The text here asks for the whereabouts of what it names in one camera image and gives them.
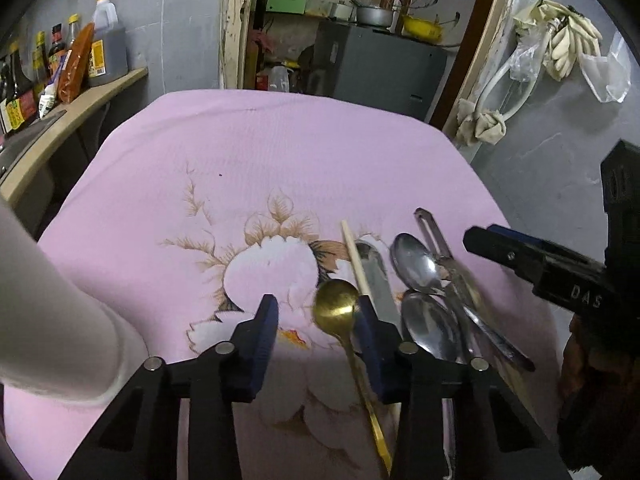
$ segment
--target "yellow bowl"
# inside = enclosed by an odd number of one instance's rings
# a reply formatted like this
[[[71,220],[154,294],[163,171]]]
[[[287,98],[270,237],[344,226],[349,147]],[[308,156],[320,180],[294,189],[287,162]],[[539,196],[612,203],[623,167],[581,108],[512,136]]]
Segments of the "yellow bowl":
[[[442,27],[437,23],[405,15],[402,17],[402,24],[404,25],[404,30],[418,40],[429,41],[430,43],[438,43],[442,40]]]

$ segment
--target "screw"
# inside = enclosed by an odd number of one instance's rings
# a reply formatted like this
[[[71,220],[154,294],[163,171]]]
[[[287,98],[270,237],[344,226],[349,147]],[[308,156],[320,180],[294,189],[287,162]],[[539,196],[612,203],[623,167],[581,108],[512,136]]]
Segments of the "screw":
[[[404,341],[400,343],[398,350],[405,355],[412,355],[418,352],[418,345],[413,341]]]
[[[479,372],[485,372],[489,369],[489,363],[481,357],[474,357],[471,359],[471,366]]]
[[[150,372],[155,372],[162,366],[162,359],[159,357],[149,357],[145,360],[145,368]]]
[[[216,354],[219,355],[227,355],[231,354],[236,349],[236,345],[234,345],[231,341],[221,341],[216,345]]]

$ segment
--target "white pipe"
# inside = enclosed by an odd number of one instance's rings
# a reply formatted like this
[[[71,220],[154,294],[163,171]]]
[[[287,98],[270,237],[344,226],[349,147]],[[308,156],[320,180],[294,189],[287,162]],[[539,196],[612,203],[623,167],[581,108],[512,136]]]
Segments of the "white pipe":
[[[559,25],[560,25],[560,20],[558,20],[557,18],[547,23],[546,33],[544,38],[542,39],[542,44],[540,45],[540,48],[536,52],[536,65],[542,65],[542,58],[545,55],[546,48],[549,45],[549,41],[551,41],[551,37],[556,32],[556,30],[558,30]],[[474,119],[476,121],[480,118],[480,115],[482,114],[482,110],[484,110],[484,102],[489,97],[491,90],[494,89],[494,87],[498,84],[498,81],[500,81],[500,79],[502,79],[503,76],[509,71],[510,65],[511,65],[511,56],[507,61],[504,62],[504,64],[500,67],[498,72],[495,73],[495,75],[491,78],[491,80],[486,84],[486,86],[482,90],[482,93],[478,98],[478,102],[476,103],[476,109],[474,110]],[[527,87],[525,88],[524,93],[520,96],[516,104],[513,105],[513,107],[510,108],[510,110],[502,114],[503,120],[506,121],[508,119],[511,119],[515,115],[515,113],[518,110],[520,110],[520,108],[522,108],[522,105],[525,103],[527,99],[529,99],[529,96],[533,92],[533,88],[536,85],[536,81],[538,80],[539,74],[540,74],[540,70],[538,70],[538,73],[536,74],[535,78],[529,81],[529,83],[527,84]]]
[[[0,199],[0,381],[106,404],[147,355],[140,334],[60,275]]]

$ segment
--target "sauce bottle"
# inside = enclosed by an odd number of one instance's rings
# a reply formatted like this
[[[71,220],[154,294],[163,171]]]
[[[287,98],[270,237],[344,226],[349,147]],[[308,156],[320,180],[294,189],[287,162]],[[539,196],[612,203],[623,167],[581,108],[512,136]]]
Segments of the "sauce bottle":
[[[18,42],[14,41],[9,47],[11,53],[9,64],[11,66],[11,79],[7,98],[6,113],[11,126],[11,133],[33,123],[38,116],[38,107],[33,95],[33,83],[24,75],[20,63],[20,50]]]
[[[53,75],[49,67],[49,56],[47,56],[47,47],[44,45],[44,30],[41,30],[36,35],[36,49],[40,51],[40,57],[44,65],[44,70],[47,73],[47,79]]]
[[[127,75],[127,40],[110,0],[98,0],[94,12],[94,38],[89,55],[89,86],[99,86]]]
[[[9,115],[6,113],[6,98],[9,88],[14,85],[11,79],[11,69],[6,63],[6,57],[2,57],[2,68],[0,68],[0,128],[2,134],[6,135],[11,131],[11,123],[9,122]]]
[[[53,76],[66,54],[66,44],[62,41],[62,23],[51,29],[51,48],[49,49],[49,72]]]
[[[80,14],[69,16],[69,30],[66,33],[66,47],[71,48],[80,33]]]
[[[44,68],[44,62],[42,60],[42,53],[39,48],[36,48],[31,53],[31,59],[33,62],[33,94],[36,99],[40,98],[40,95],[44,91],[44,87],[49,82],[47,71]]]

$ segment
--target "gray wall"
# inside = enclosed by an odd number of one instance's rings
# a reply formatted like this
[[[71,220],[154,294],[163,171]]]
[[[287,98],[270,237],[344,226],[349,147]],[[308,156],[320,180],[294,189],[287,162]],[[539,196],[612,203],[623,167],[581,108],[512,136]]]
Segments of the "gray wall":
[[[606,53],[615,26],[596,0],[571,4],[601,31]],[[640,144],[640,70],[632,59],[632,88],[622,104],[599,103],[578,66],[562,83],[544,75],[496,146],[472,162],[511,225],[604,259],[607,219],[600,161],[615,142]]]
[[[131,108],[139,109],[166,92],[218,87],[220,0],[111,1],[127,29],[130,67],[149,68],[147,81],[123,94],[121,104],[135,101]],[[36,0],[20,22],[21,52],[33,49],[39,30],[48,47],[53,25],[62,22],[65,32],[75,12],[85,25],[94,9],[95,0]]]

